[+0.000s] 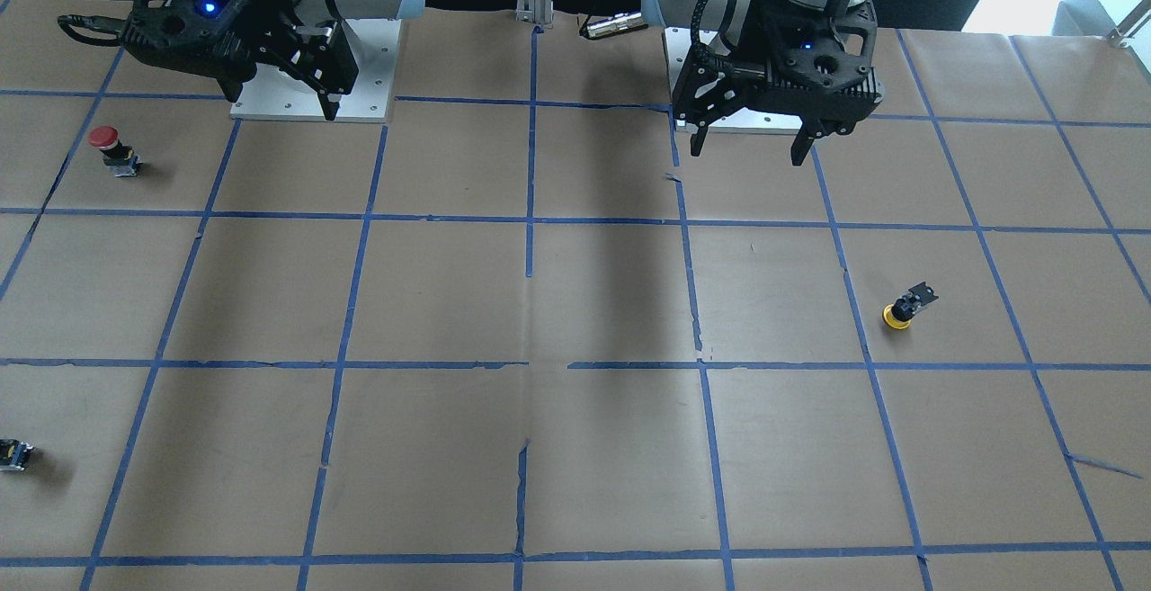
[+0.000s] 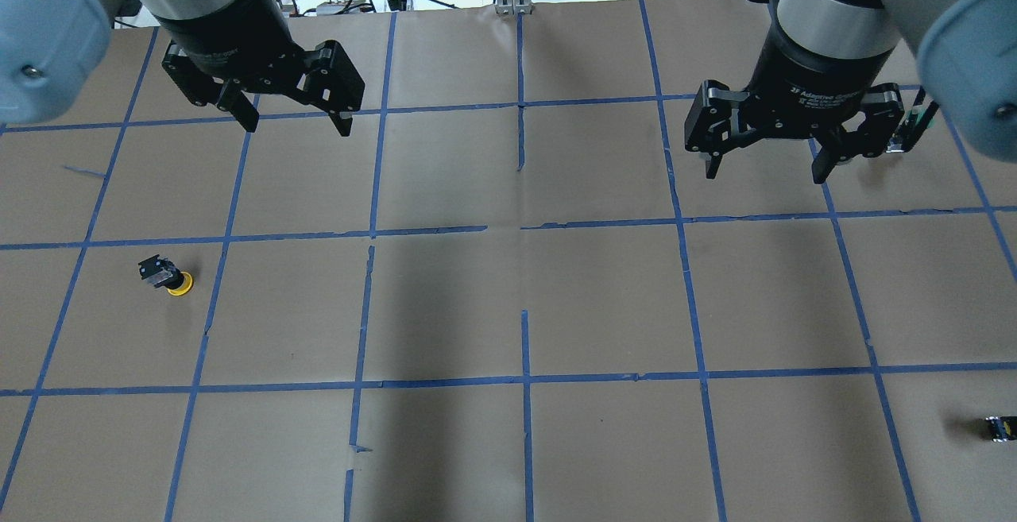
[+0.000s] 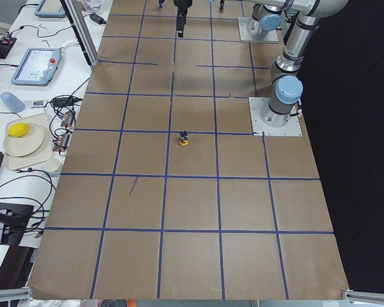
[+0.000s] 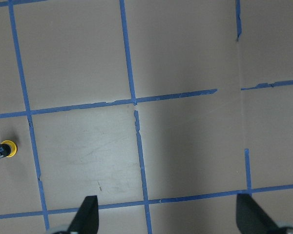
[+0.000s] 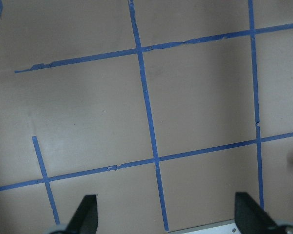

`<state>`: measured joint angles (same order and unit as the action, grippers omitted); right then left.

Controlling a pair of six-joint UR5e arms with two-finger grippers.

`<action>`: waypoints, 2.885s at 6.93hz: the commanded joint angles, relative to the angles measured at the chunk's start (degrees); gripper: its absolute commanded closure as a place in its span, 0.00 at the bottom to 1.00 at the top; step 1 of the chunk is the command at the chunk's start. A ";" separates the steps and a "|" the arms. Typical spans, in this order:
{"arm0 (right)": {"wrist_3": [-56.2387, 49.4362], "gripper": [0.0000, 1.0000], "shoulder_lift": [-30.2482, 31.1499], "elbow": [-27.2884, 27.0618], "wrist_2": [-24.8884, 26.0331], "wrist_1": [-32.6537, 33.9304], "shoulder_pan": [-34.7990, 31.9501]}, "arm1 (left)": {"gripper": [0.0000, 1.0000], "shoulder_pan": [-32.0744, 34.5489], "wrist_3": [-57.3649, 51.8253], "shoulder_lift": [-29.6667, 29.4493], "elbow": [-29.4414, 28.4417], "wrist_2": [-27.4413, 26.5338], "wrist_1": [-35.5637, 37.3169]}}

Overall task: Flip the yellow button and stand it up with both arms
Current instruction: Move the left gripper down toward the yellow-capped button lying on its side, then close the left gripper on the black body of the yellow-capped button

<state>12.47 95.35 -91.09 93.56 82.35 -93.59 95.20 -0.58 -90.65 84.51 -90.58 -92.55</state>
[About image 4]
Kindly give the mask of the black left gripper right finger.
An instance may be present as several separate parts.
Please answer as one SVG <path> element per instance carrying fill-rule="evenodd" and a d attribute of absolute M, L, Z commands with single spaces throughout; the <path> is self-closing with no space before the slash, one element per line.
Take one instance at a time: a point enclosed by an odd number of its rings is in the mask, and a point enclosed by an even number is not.
<path fill-rule="evenodd" d="M 249 194 L 237 195 L 235 217 L 241 234 L 268 234 L 279 229 Z"/>

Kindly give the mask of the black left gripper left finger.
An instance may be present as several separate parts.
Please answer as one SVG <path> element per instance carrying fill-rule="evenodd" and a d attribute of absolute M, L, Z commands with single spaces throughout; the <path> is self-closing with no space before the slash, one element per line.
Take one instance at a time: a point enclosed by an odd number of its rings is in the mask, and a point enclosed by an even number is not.
<path fill-rule="evenodd" d="M 96 195 L 86 196 L 67 232 L 69 234 L 96 234 L 99 229 L 99 207 Z"/>

